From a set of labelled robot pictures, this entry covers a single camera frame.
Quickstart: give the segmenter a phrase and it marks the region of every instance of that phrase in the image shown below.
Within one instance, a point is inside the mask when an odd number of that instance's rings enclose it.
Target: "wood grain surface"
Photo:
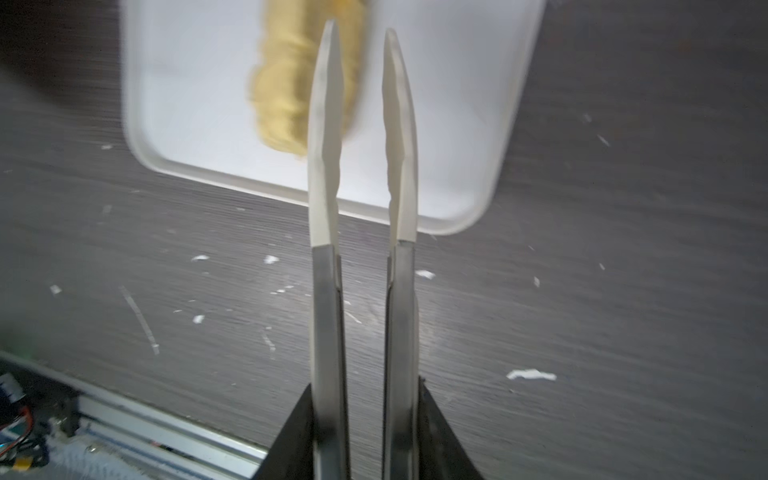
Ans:
[[[488,213],[419,236],[421,371],[489,480],[765,478],[766,14],[549,5]],[[118,19],[114,1],[0,4],[0,338],[269,445],[309,378],[306,209],[135,160]],[[388,227],[340,231],[362,480]],[[557,380],[506,378],[527,368]]]

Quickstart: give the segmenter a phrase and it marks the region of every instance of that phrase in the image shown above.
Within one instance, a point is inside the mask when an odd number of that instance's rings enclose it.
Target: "red wire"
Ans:
[[[27,419],[27,429],[26,429],[26,431],[24,432],[24,435],[21,435],[21,436],[19,436],[19,437],[18,437],[16,440],[14,440],[14,441],[11,443],[11,445],[8,445],[7,447],[5,447],[5,448],[2,450],[2,452],[0,452],[0,457],[2,457],[3,455],[5,455],[6,453],[8,453],[8,450],[10,450],[10,449],[14,448],[14,447],[16,446],[16,444],[18,444],[18,443],[19,443],[21,440],[24,440],[24,439],[26,439],[27,437],[29,437],[29,434],[30,434],[30,433],[31,433],[31,431],[32,431],[32,426],[33,426],[33,424],[34,424],[34,423],[33,423],[33,421],[32,421],[32,413],[29,411],[29,408],[28,408],[28,407],[24,407],[24,408],[22,409],[22,415],[23,415],[23,416],[24,416],[24,417]]]

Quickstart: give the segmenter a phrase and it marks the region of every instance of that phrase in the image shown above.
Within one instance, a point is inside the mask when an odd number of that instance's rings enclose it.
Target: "wire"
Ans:
[[[0,452],[0,458],[6,453],[8,453],[10,449],[14,448],[16,445],[28,439],[29,434],[32,433],[32,426],[35,424],[35,422],[32,419],[32,412],[29,411],[29,407],[24,407],[22,409],[22,415],[27,419],[27,429],[24,431],[24,434],[22,436],[18,437],[16,440],[11,442],[7,447],[2,449],[2,451]]]

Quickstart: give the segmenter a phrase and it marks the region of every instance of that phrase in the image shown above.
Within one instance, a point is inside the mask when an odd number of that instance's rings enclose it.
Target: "white plate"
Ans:
[[[123,0],[123,120],[166,174],[306,205],[306,162],[260,142],[248,83],[263,2]],[[367,70],[344,138],[342,214],[388,223],[382,52],[397,31],[419,134],[419,230],[472,225],[493,197],[545,0],[370,0]]]

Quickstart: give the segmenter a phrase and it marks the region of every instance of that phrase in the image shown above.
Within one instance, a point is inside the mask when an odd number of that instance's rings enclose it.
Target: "dark wooden table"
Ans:
[[[421,370],[488,479],[765,478],[764,5],[550,4],[488,213],[419,238]],[[0,4],[0,338],[269,445],[309,378],[306,209],[134,159],[118,16]],[[340,229],[353,471],[378,478],[388,227]]]

